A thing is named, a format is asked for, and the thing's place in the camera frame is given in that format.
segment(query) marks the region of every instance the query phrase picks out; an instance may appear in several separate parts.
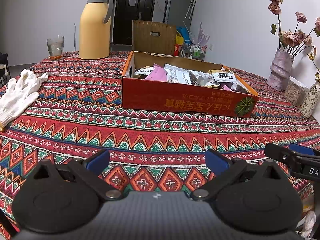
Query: patterned tablecloth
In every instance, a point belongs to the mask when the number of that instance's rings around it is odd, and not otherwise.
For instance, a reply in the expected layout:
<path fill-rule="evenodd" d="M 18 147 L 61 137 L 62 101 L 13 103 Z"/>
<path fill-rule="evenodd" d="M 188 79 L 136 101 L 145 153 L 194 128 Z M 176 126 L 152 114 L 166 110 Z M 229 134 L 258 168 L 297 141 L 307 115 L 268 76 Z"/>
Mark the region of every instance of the patterned tablecloth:
<path fill-rule="evenodd" d="M 65 53 L 61 61 L 44 59 L 30 68 L 48 72 L 49 79 L 38 100 L 0 133 L 0 208 L 12 220 L 12 200 L 43 158 L 61 164 L 108 147 L 110 165 L 100 176 L 114 187 L 190 192 L 213 177 L 207 149 L 250 163 L 263 162 L 267 143 L 320 149 L 318 122 L 305 119 L 265 78 L 245 71 L 234 70 L 260 94 L 251 118 L 123 109 L 121 71 L 128 55 L 85 61 Z M 302 199 L 313 192 L 306 180 L 289 180 Z M 8 237 L 2 227 L 0 233 Z"/>

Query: yellow thermos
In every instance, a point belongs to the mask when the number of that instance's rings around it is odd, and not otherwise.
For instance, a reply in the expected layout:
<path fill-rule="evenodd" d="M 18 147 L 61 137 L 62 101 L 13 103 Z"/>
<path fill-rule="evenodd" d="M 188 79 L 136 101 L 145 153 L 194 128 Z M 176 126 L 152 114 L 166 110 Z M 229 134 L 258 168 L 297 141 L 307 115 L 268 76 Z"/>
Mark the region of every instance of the yellow thermos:
<path fill-rule="evenodd" d="M 79 57 L 99 59 L 109 56 L 113 0 L 88 0 L 80 17 Z"/>

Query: floral vase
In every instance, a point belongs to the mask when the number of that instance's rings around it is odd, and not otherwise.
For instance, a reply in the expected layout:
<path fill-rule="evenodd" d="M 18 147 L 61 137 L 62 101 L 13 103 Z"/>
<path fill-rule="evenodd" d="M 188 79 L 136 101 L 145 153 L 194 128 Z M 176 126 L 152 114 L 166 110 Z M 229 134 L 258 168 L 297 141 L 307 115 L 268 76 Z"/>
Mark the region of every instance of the floral vase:
<path fill-rule="evenodd" d="M 271 63 L 271 74 L 268 78 L 267 84 L 275 90 L 285 90 L 290 70 L 292 67 L 294 57 L 284 50 L 277 48 L 275 58 Z"/>
<path fill-rule="evenodd" d="M 300 112 L 304 117 L 310 117 L 320 97 L 320 83 L 316 81 L 310 88 L 304 99 Z"/>

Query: open box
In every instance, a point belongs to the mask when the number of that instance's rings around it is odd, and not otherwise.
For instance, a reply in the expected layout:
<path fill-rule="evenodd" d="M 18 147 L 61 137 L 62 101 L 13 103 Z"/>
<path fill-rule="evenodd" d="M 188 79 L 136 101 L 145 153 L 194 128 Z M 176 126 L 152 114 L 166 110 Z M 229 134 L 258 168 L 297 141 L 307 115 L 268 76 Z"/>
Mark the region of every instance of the open box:
<path fill-rule="evenodd" d="M 122 72 L 122 107 L 164 112 L 200 112 L 212 115 L 249 117 L 259 95 L 239 76 L 236 76 L 250 94 L 217 88 L 169 83 L 133 78 L 134 72 L 145 66 L 165 63 L 188 70 L 207 72 L 225 69 L 214 64 L 183 57 L 132 51 Z"/>

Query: green pumpkin graphic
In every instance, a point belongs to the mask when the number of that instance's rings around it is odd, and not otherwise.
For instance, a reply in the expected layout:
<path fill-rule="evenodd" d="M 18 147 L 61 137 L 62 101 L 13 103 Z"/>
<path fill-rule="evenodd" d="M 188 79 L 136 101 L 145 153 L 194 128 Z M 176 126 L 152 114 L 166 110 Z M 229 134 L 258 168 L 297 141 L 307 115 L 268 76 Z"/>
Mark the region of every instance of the green pumpkin graphic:
<path fill-rule="evenodd" d="M 235 108 L 237 116 L 243 116 L 252 111 L 254 107 L 254 99 L 252 97 L 246 97 L 242 99 Z"/>

